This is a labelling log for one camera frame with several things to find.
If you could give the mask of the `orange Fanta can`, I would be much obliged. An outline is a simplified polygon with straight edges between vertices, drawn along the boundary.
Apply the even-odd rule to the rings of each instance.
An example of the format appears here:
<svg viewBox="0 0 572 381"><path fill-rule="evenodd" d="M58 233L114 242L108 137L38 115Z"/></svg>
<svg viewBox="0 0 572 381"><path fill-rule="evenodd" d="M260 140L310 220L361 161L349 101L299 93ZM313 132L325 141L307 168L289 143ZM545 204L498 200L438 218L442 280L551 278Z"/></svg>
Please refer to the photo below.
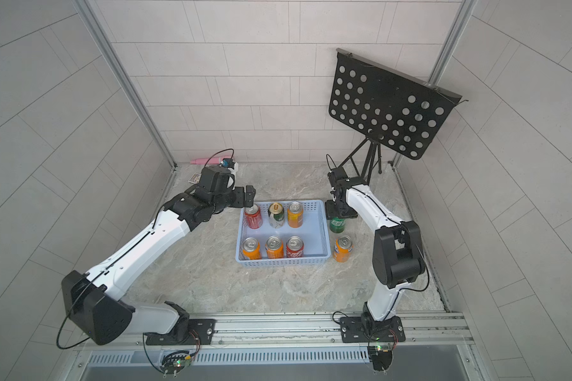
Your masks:
<svg viewBox="0 0 572 381"><path fill-rule="evenodd" d="M349 260L353 250L353 241L349 236L343 235L335 239L332 257L339 263Z"/></svg>

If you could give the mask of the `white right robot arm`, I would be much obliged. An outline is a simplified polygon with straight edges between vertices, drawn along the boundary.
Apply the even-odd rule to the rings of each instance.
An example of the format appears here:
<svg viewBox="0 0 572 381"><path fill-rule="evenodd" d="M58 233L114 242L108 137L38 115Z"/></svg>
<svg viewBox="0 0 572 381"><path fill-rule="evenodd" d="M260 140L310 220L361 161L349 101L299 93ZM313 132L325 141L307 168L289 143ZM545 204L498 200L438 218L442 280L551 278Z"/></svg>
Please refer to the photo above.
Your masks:
<svg viewBox="0 0 572 381"><path fill-rule="evenodd" d="M325 203L327 217L360 217L373 233L377 283L361 313L363 339L397 345L405 340L397 319L399 297L403 291L416 292L412 284L427 272L419 226L392 213L361 177L349 177L343 168L335 168L327 178L332 194Z"/></svg>

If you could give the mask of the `orange yellow soda can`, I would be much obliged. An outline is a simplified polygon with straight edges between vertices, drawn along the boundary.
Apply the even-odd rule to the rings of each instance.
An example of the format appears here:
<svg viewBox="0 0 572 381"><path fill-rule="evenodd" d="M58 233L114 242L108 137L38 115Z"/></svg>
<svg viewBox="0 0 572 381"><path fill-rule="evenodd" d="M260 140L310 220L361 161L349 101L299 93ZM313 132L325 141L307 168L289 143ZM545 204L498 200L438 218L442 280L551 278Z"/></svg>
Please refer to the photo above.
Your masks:
<svg viewBox="0 0 572 381"><path fill-rule="evenodd" d="M291 228L300 228L303 225L303 204L297 201L290 203L287 216Z"/></svg>

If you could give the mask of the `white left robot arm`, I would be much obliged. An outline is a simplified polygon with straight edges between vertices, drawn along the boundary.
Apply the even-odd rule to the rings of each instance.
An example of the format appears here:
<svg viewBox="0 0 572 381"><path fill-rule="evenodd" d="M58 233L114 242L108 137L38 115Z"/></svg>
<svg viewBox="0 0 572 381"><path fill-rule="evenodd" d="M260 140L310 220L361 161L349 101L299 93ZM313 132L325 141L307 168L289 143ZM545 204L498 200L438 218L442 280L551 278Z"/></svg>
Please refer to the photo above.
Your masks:
<svg viewBox="0 0 572 381"><path fill-rule="evenodd" d="M133 282L167 249L215 214L228 207L254 203L253 186L206 192L190 187L167 201L154 221L119 251L85 273L72 271L63 278L66 318L97 345L124 334L148 336L152 345L185 344L192 339L189 313L173 302L126 303Z"/></svg>

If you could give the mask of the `green Sprite can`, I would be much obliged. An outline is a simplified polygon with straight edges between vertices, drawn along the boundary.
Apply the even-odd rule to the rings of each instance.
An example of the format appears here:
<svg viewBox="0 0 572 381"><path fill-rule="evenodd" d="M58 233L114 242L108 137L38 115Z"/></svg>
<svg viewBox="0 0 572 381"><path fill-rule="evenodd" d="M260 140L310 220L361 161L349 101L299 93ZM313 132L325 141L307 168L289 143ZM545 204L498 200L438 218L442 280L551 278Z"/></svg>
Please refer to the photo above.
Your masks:
<svg viewBox="0 0 572 381"><path fill-rule="evenodd" d="M346 228L346 219L334 217L329 222L329 229L332 233L343 233Z"/></svg>

